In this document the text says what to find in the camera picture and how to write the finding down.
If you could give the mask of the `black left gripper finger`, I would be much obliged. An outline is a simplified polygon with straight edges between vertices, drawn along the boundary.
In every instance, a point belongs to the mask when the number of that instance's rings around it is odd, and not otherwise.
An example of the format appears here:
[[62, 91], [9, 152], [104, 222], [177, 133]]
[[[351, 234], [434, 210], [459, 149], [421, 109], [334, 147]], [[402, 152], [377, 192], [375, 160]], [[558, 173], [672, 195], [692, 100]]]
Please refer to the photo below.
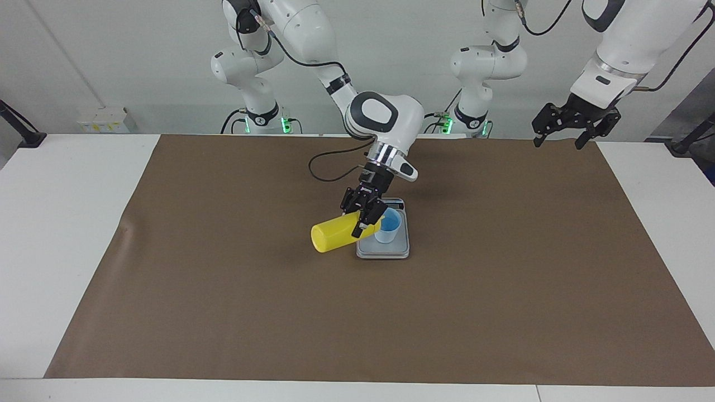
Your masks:
[[593, 122], [587, 122], [585, 131], [574, 142], [575, 148], [582, 150], [590, 140], [608, 136], [620, 120], [621, 113], [619, 111], [610, 111], [596, 125]]
[[535, 135], [533, 144], [539, 148], [549, 135], [564, 129], [561, 108], [553, 103], [545, 104], [536, 117], [533, 118], [531, 126]]

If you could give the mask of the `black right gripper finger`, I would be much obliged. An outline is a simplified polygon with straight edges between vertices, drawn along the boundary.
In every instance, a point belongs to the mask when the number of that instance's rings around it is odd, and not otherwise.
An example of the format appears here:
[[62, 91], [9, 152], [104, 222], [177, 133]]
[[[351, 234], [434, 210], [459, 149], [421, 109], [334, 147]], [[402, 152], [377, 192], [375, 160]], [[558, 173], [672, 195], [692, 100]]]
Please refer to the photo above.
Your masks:
[[382, 199], [373, 199], [362, 204], [355, 203], [352, 206], [353, 213], [357, 213], [357, 223], [351, 232], [351, 237], [360, 238], [369, 226], [375, 226], [380, 222], [388, 206]]
[[343, 214], [346, 216], [351, 213], [358, 213], [359, 217], [364, 216], [364, 210], [367, 204], [367, 189], [364, 186], [356, 186], [351, 188], [348, 186], [340, 204]]

